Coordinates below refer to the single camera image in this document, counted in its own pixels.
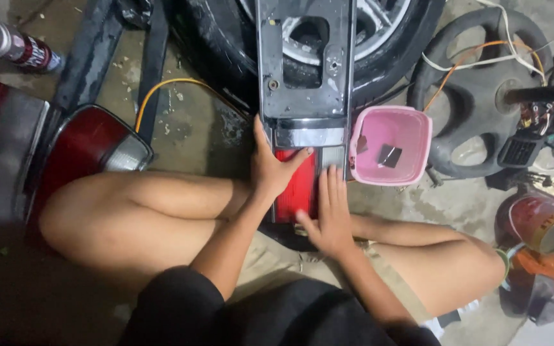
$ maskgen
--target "leg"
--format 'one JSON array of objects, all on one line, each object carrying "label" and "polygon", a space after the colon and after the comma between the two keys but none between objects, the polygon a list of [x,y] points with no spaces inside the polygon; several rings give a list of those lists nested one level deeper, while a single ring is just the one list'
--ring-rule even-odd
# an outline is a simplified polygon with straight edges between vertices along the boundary
[{"label": "leg", "polygon": [[463,307],[495,289],[504,262],[479,239],[448,227],[352,216],[355,236],[401,275],[433,316]]},{"label": "leg", "polygon": [[98,174],[55,193],[40,229],[66,258],[138,291],[159,272],[190,263],[248,194],[226,179]]}]

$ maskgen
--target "tire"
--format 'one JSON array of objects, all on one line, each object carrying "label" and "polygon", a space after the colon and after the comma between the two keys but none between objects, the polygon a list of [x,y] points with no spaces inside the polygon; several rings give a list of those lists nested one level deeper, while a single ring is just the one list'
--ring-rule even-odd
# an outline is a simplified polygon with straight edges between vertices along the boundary
[{"label": "tire", "polygon": [[[389,39],[355,62],[352,108],[362,108],[393,87],[431,40],[445,0],[411,0]],[[256,27],[237,0],[171,1],[171,27],[181,51],[200,77],[242,110],[258,110]],[[292,87],[319,84],[319,67],[284,57]]]}]

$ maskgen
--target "pink plastic container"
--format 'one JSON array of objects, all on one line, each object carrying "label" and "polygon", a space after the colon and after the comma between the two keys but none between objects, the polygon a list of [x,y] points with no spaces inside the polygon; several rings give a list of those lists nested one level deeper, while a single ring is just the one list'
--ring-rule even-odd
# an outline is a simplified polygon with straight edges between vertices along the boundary
[{"label": "pink plastic container", "polygon": [[[352,176],[358,182],[371,185],[398,186],[418,182],[427,167],[432,129],[431,119],[412,107],[366,108],[358,116],[350,141]],[[359,143],[367,149],[360,152]],[[381,163],[384,162],[381,161],[384,145],[401,149],[394,168]]]}]

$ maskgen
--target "red tail light lens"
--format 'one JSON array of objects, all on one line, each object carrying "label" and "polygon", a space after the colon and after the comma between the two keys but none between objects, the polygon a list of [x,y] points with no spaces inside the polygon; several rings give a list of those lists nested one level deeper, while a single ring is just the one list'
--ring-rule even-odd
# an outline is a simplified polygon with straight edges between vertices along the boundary
[{"label": "red tail light lens", "polygon": [[[280,161],[288,161],[296,152],[296,150],[276,150],[275,157]],[[300,165],[286,190],[275,200],[275,222],[295,222],[296,211],[299,209],[308,212],[313,218],[317,217],[315,153]]]},{"label": "red tail light lens", "polygon": [[142,170],[152,149],[114,114],[89,105],[74,112],[50,145],[28,224],[37,231],[38,216],[52,193],[73,180],[106,170]]}]

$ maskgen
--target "aerosol can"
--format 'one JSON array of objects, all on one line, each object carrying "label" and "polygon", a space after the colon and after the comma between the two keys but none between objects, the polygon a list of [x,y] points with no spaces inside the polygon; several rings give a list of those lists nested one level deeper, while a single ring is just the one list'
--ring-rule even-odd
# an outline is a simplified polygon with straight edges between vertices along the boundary
[{"label": "aerosol can", "polygon": [[0,22],[0,59],[9,60],[27,72],[55,71],[63,66],[61,56],[46,43],[20,33],[16,28]]}]

